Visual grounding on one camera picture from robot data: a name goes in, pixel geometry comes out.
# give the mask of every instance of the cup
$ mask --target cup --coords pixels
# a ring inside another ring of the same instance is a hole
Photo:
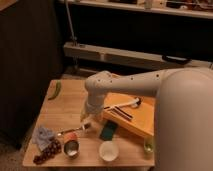
[[[106,162],[114,161],[118,154],[118,146],[112,141],[104,141],[99,147],[99,155]]]
[[[78,154],[79,143],[76,140],[70,140],[64,144],[64,153],[69,157],[75,157]]]
[[[154,154],[155,144],[153,137],[144,139],[143,144],[144,152],[147,158],[152,158]]]

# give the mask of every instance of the floor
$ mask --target floor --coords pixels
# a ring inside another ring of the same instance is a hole
[[[73,70],[73,67],[67,67],[64,74],[62,75],[62,79],[85,79],[86,77],[96,73],[97,71],[88,70],[88,69],[79,69]],[[28,130],[26,137],[23,141],[22,148],[20,150],[15,150],[13,147],[1,144],[0,143],[0,171],[65,171],[65,170],[75,170],[75,171],[147,171],[147,168],[29,168],[22,166],[22,160],[24,157],[24,153],[27,147],[27,144],[30,140],[33,125]]]

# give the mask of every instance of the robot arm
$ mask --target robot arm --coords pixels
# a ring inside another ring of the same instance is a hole
[[[113,77],[107,71],[95,74],[85,82],[88,91],[85,112],[101,113],[108,92],[155,97],[162,81],[179,70],[181,69],[160,70],[122,77]]]
[[[155,171],[213,170],[213,71],[162,70],[113,78],[101,72],[86,80],[87,113],[100,113],[108,92],[156,96]]]

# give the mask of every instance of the wooden block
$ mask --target wooden block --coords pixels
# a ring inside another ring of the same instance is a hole
[[[105,106],[111,106],[133,100],[134,97],[125,94],[109,93],[105,99]],[[122,107],[121,109],[131,115],[133,119],[128,121],[121,116],[105,109],[102,116],[105,119],[116,122],[119,126],[143,138],[154,136],[154,99],[144,100],[138,108]]]

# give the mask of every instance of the white bowl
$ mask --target white bowl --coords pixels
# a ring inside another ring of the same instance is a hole
[[[99,147],[99,155],[104,161],[113,161],[118,157],[118,154],[118,146],[112,141],[104,141]]]

